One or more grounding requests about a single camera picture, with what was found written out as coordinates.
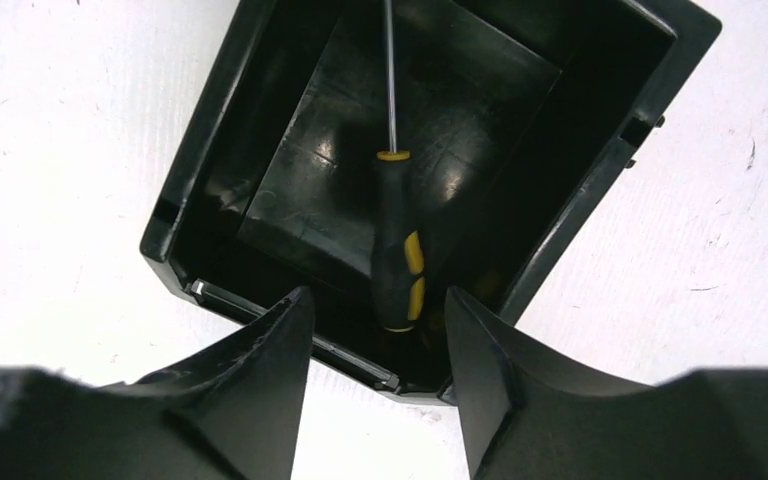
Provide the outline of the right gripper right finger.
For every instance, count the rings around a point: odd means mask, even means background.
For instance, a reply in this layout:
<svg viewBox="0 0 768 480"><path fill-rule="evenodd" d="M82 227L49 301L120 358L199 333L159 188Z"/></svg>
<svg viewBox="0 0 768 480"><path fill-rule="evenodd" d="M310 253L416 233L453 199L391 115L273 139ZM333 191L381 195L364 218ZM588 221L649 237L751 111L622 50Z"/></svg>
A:
<svg viewBox="0 0 768 480"><path fill-rule="evenodd" d="M445 321L474 479L768 479L768 369L648 386L565 356L459 288Z"/></svg>

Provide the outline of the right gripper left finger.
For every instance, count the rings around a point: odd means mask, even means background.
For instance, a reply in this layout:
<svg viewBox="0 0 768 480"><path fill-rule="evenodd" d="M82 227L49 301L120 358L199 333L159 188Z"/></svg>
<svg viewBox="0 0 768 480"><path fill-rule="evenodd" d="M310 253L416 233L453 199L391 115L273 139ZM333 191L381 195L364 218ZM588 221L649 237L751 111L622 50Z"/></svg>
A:
<svg viewBox="0 0 768 480"><path fill-rule="evenodd" d="M314 319L297 288L131 384L0 368L0 479L289 478Z"/></svg>

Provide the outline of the black yellow screwdriver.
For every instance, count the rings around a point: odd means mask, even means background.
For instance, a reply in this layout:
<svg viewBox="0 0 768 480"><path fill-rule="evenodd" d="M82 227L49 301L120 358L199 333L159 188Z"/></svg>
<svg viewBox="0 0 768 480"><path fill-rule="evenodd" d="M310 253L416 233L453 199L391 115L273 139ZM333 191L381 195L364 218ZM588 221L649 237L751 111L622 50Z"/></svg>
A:
<svg viewBox="0 0 768 480"><path fill-rule="evenodd" d="M394 7L383 3L388 148L376 154L378 217L371 254L371 286L380 325L412 330L425 298L424 254L409 193L410 152L398 147Z"/></svg>

